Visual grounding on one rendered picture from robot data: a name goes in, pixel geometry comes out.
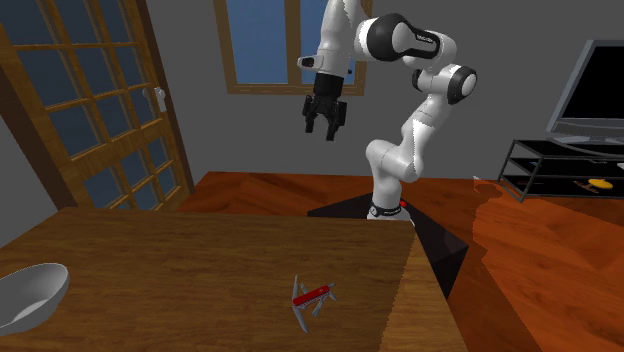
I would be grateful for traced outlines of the red pocket knife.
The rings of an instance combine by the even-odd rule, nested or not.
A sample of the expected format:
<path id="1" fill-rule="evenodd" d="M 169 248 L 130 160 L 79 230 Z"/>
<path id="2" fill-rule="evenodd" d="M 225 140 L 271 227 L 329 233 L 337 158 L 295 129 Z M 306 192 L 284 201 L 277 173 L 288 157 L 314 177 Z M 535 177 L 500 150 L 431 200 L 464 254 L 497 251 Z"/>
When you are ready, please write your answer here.
<path id="1" fill-rule="evenodd" d="M 315 304 L 312 315 L 316 317 L 319 314 L 323 303 L 328 298 L 333 301 L 337 300 L 335 294 L 332 291 L 334 287 L 335 283 L 330 283 L 328 285 L 324 285 L 317 289 L 308 291 L 303 283 L 298 283 L 298 276 L 294 277 L 291 305 L 294 315 L 304 333 L 308 333 L 308 327 L 302 311 L 305 310 L 308 306 Z"/>

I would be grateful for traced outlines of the wooden glass-paned door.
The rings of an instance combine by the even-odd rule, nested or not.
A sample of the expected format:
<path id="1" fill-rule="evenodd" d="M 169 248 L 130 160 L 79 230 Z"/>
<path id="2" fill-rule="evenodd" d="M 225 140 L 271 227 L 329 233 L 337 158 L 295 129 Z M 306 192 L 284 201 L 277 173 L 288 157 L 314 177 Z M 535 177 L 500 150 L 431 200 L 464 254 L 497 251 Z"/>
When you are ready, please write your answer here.
<path id="1" fill-rule="evenodd" d="M 147 0 L 0 0 L 0 116 L 58 208 L 192 193 Z"/>

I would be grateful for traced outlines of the brown wooden table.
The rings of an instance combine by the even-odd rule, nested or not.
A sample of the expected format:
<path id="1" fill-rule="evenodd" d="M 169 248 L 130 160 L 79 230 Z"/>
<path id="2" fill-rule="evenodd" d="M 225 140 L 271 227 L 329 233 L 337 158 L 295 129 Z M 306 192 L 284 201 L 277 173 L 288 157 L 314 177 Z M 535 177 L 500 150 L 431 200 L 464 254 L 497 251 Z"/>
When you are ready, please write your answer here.
<path id="1" fill-rule="evenodd" d="M 408 222 L 67 208 L 0 248 L 0 277 L 45 262 L 68 290 L 0 352 L 467 352 Z M 295 276 L 335 283 L 308 333 Z"/>

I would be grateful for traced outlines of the black television stand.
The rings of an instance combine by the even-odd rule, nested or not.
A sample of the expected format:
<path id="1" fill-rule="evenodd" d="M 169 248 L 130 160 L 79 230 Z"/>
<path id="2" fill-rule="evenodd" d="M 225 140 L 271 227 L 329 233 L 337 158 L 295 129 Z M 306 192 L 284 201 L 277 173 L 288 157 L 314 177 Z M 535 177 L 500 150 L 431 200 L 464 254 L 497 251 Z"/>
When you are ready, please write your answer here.
<path id="1" fill-rule="evenodd" d="M 508 173 L 506 166 L 520 170 Z M 624 199 L 624 145 L 515 140 L 497 182 L 516 200 L 527 197 Z"/>

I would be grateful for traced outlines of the grey bowl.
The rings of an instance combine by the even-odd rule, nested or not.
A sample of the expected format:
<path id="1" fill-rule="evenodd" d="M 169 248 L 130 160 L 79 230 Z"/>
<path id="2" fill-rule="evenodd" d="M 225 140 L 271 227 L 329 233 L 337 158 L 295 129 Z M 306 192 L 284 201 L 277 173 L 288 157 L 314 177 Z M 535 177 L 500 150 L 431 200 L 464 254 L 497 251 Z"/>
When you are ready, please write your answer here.
<path id="1" fill-rule="evenodd" d="M 31 330 L 56 311 L 70 283 L 59 263 L 42 263 L 0 279 L 0 336 Z"/>

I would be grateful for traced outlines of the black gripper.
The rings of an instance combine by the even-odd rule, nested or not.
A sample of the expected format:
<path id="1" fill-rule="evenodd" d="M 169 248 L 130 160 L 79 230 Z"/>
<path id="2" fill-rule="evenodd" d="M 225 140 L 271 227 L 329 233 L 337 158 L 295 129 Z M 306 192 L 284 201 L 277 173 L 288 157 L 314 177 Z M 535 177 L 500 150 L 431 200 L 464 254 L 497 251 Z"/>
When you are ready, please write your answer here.
<path id="1" fill-rule="evenodd" d="M 328 121 L 326 140 L 333 141 L 336 132 L 345 124 L 347 103 L 338 101 L 342 94 L 344 78 L 318 72 L 315 75 L 314 96 L 305 97 L 302 115 L 305 117 L 305 132 L 312 133 L 315 119 L 325 112 Z"/>

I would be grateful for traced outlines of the grey flat screen television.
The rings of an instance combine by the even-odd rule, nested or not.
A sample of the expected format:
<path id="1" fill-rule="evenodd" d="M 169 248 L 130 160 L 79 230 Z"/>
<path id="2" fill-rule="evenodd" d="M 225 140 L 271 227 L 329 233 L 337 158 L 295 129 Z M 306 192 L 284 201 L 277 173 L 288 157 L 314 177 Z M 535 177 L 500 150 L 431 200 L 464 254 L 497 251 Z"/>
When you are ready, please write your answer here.
<path id="1" fill-rule="evenodd" d="M 561 143 L 624 145 L 624 39 L 586 42 L 546 131 Z"/>

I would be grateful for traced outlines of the black robot stand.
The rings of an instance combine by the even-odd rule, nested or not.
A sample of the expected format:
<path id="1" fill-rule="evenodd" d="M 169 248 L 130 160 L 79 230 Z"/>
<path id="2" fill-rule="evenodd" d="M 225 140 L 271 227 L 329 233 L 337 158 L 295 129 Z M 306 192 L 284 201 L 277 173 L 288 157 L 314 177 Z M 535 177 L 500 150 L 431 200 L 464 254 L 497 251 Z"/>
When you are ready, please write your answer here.
<path id="1" fill-rule="evenodd" d="M 372 194 L 343 200 L 307 212 L 309 217 L 365 219 Z M 461 269 L 469 245 L 443 226 L 402 200 L 404 209 L 414 221 L 415 232 L 430 262 L 445 298 L 448 298 Z"/>

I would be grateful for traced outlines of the wooden framed window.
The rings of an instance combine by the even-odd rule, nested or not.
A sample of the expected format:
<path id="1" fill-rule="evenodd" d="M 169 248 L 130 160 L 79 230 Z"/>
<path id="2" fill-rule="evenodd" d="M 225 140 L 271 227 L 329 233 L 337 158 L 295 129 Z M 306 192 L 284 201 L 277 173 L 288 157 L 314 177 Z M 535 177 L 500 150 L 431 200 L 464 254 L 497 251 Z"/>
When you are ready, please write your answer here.
<path id="1" fill-rule="evenodd" d="M 315 74 L 297 66 L 320 44 L 329 0 L 213 0 L 227 92 L 306 95 Z"/>

